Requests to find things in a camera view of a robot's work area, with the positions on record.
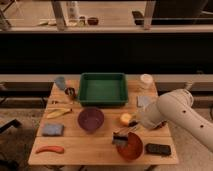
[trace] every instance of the gray floor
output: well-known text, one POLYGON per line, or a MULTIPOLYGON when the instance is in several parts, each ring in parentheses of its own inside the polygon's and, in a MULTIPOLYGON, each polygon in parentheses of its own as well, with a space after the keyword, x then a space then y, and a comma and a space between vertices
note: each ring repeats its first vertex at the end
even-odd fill
MULTIPOLYGON (((196 109, 203 117, 210 120, 209 109, 196 109)), ((0 151, 8 159, 19 162, 20 171, 47 171, 45 167, 28 166, 27 160, 35 138, 43 109, 0 109, 0 125, 17 118, 22 122, 22 128, 10 128, 0 135, 0 151)), ((182 128, 169 123, 179 157, 178 165, 161 165, 155 171, 212 171, 213 153, 209 152, 196 139, 182 128)), ((64 171, 77 170, 79 166, 64 167, 64 171)), ((88 166, 88 171, 142 171, 141 166, 88 166)))

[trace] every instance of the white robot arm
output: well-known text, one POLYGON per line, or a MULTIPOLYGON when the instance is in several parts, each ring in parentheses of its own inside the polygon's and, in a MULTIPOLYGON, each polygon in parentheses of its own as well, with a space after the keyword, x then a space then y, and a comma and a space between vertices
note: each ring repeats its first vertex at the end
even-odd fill
POLYGON ((185 89, 165 93, 141 113, 141 124, 154 129, 168 119, 186 129, 213 152, 213 124, 196 113, 192 104, 193 97, 185 89))

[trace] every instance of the green tray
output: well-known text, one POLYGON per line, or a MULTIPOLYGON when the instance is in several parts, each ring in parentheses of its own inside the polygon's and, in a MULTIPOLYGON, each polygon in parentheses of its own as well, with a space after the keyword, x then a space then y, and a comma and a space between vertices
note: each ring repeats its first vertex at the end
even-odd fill
POLYGON ((123 106, 128 102, 125 74, 84 73, 78 100, 82 106, 123 106))

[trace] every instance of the brown bowl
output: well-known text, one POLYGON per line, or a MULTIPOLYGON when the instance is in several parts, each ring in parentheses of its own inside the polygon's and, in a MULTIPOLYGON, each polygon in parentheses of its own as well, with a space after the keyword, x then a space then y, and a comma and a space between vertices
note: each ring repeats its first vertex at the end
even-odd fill
POLYGON ((104 114, 97 107, 87 107, 78 116, 78 123, 88 133, 93 133, 104 122, 104 114))
POLYGON ((130 132, 127 145, 124 147, 117 146, 117 151, 125 160, 135 160, 143 152, 143 143, 138 135, 130 132))

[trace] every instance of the orange bowl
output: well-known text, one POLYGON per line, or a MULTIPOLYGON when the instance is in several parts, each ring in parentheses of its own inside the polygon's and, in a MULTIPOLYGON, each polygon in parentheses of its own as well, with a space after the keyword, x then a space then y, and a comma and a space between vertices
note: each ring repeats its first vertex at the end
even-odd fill
POLYGON ((143 143, 138 135, 130 132, 128 134, 128 142, 127 145, 117 146, 118 153, 127 161, 135 160, 143 152, 143 143))

